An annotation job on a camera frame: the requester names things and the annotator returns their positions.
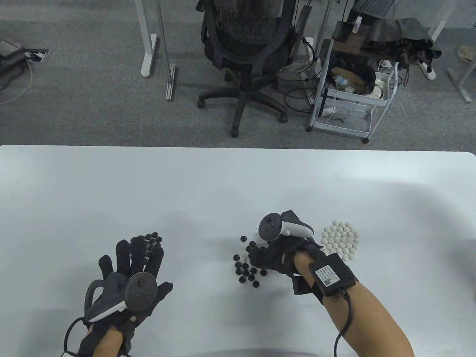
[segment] hand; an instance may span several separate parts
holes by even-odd
[[[268,247],[253,247],[248,256],[251,265],[254,267],[275,270],[278,273],[293,277],[293,274],[299,274],[294,264],[296,253],[307,251],[314,259],[318,259],[325,256],[320,248],[321,246],[313,240],[294,236],[279,236],[277,239],[268,242]]]
[[[99,267],[101,268],[103,279],[106,280],[112,273],[122,274],[125,276],[125,283],[127,283],[129,278],[142,271],[148,272],[157,278],[162,259],[164,258],[164,250],[160,244],[155,246],[150,254],[147,264],[145,265],[146,245],[147,244],[143,236],[133,238],[131,240],[131,244],[129,244],[129,242],[126,240],[120,241],[116,245],[116,273],[114,273],[110,256],[104,255],[101,259],[99,259]],[[152,314],[157,304],[165,298],[172,288],[173,285],[171,283],[162,283],[157,287],[157,297],[146,309],[139,312],[131,312],[128,309],[125,309],[121,312],[116,311],[104,319],[95,322],[93,325],[93,333],[91,333],[91,335],[95,333],[96,336],[102,335],[103,337],[109,328],[114,326],[122,333],[124,337],[123,345],[119,353],[123,355],[127,354],[130,350],[130,340],[134,336],[136,327]],[[86,341],[85,338],[83,342],[85,342],[85,344],[90,343],[92,338],[93,337],[89,338],[89,342]]]

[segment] chair backrest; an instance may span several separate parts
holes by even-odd
[[[293,30],[296,0],[200,0],[200,3],[205,11],[202,41],[206,37],[212,41],[213,65],[219,69],[223,68],[225,58],[237,64],[251,64],[251,74],[263,76],[264,62],[285,45]],[[252,55],[232,53],[220,42],[217,30],[241,42],[265,46]]]

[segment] finger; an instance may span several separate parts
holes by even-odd
[[[111,257],[109,255],[103,255],[101,259],[99,259],[99,267],[102,271],[102,278],[106,280],[109,274],[113,272]]]
[[[157,274],[159,273],[160,265],[162,264],[162,259],[164,258],[164,250],[162,247],[155,246],[150,254],[149,261],[144,269],[144,271],[152,274],[155,278],[157,278]]]
[[[131,265],[129,275],[137,274],[144,270],[144,260],[146,257],[146,241],[144,236],[135,237],[130,245]]]
[[[125,239],[116,245],[116,260],[118,264],[117,272],[119,274],[127,275],[129,273],[130,259],[129,259],[129,242]]]

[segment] metal pole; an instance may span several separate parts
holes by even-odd
[[[164,46],[164,58],[167,65],[167,82],[171,85],[173,83],[172,75],[170,74],[169,54],[167,53],[167,44],[165,41],[164,22],[162,21],[162,11],[160,9],[160,0],[157,1],[157,17],[159,19],[160,35],[162,37],[162,44]]]

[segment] human arm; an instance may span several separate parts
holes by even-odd
[[[301,251],[294,256],[296,269],[312,287],[309,271],[314,259]],[[414,357],[413,349],[395,320],[378,299],[361,283],[347,289],[352,301],[353,319],[343,338],[359,357]],[[340,295],[323,297],[323,305],[340,331],[348,316],[348,305]]]

